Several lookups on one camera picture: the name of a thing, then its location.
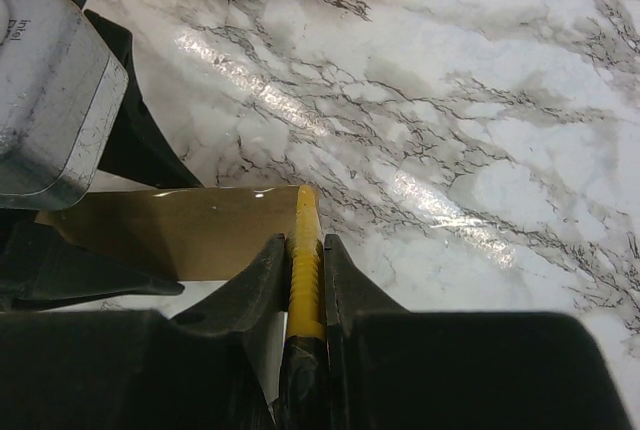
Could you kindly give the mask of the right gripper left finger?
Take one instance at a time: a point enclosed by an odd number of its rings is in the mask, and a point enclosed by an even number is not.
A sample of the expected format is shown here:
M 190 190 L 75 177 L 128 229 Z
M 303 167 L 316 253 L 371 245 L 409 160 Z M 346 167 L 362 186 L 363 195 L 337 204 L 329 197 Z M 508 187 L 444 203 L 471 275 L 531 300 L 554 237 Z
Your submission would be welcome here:
M 5 429 L 271 429 L 285 238 L 173 318 L 155 310 L 1 317 Z

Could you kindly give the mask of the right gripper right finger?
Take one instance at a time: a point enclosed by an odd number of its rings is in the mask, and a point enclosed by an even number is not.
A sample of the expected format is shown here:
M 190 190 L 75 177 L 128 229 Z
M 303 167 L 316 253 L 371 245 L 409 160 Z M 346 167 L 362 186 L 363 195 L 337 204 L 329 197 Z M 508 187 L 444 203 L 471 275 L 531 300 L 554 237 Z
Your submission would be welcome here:
M 335 429 L 627 429 L 600 349 L 551 312 L 411 312 L 324 241 Z

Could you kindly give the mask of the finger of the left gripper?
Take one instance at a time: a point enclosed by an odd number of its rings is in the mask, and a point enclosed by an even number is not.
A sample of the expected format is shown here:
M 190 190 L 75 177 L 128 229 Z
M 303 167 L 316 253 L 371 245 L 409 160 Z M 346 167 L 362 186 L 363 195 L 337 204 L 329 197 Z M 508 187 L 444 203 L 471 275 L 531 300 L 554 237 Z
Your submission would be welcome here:
M 68 243 L 50 226 L 15 224 L 1 239 L 1 309 L 51 309 L 120 295 L 174 296 L 175 280 Z
M 200 188 L 202 183 L 178 158 L 143 100 L 136 78 L 131 32 L 91 10 L 85 16 L 128 76 L 99 169 L 157 189 Z

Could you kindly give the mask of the yellow utility knife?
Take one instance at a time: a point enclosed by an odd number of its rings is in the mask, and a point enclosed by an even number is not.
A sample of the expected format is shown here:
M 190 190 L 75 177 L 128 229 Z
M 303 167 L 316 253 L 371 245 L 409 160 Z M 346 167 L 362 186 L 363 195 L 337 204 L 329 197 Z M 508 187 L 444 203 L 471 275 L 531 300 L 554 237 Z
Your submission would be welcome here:
M 287 325 L 279 375 L 277 427 L 327 429 L 329 363 L 322 231 L 313 188 L 298 188 L 286 248 L 291 257 Z

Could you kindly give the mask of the brown cardboard express box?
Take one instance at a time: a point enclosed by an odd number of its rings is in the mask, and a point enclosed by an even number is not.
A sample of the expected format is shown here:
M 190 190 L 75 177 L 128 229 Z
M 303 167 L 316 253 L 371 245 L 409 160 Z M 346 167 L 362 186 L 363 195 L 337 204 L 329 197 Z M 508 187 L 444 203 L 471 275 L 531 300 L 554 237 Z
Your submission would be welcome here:
M 289 185 L 98 192 L 37 220 L 71 244 L 156 275 L 222 281 L 272 235 L 291 231 L 297 193 Z

